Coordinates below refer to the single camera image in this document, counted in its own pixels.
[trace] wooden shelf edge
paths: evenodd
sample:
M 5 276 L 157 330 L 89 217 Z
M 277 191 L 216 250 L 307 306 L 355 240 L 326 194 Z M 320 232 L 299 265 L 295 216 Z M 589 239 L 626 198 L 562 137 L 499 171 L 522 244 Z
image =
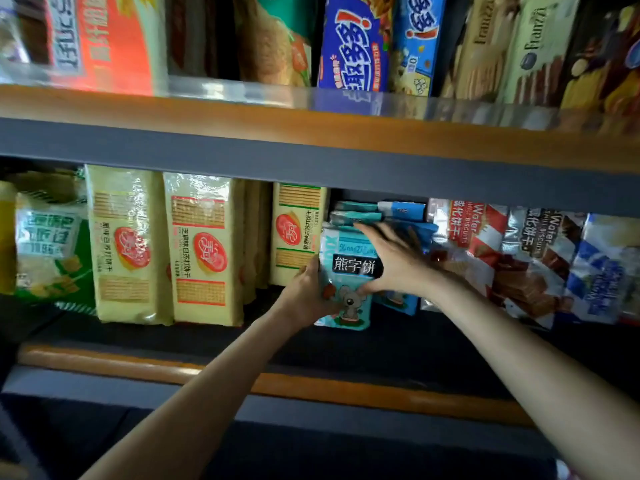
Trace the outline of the wooden shelf edge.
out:
M 82 349 L 24 344 L 18 364 L 171 384 L 185 384 L 203 365 L 98 353 Z M 361 406 L 385 410 L 533 426 L 515 401 L 442 394 L 400 387 L 379 386 L 332 379 L 309 378 L 263 372 L 252 394 Z
M 18 120 L 640 174 L 635 137 L 7 85 L 0 101 L 0 117 Z

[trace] green snack package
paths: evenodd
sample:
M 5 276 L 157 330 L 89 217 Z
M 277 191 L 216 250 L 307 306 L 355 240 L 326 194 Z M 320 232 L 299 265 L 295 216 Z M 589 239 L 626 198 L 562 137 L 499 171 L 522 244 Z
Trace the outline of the green snack package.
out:
M 95 315 L 85 201 L 52 203 L 46 193 L 16 195 L 15 295 Z

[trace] koala illustration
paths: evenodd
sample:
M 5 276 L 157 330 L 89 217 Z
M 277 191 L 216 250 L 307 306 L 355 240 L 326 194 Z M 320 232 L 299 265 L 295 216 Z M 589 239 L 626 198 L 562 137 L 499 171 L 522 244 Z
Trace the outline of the koala illustration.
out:
M 358 314 L 362 313 L 362 310 L 359 310 L 362 305 L 362 297 L 347 285 L 340 287 L 338 294 L 342 304 L 347 307 L 342 313 L 342 320 L 345 322 L 359 322 L 360 317 Z

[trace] person's right hand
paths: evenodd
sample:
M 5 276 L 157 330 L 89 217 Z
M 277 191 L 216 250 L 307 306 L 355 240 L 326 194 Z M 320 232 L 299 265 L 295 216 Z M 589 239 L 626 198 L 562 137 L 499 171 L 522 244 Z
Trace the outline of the person's right hand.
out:
M 358 222 L 354 227 L 369 238 L 385 268 L 377 280 L 360 286 L 359 294 L 368 295 L 387 290 L 428 298 L 424 297 L 428 282 L 440 272 L 429 266 L 420 252 L 413 250 L 409 243 L 404 242 L 384 222 L 375 227 Z

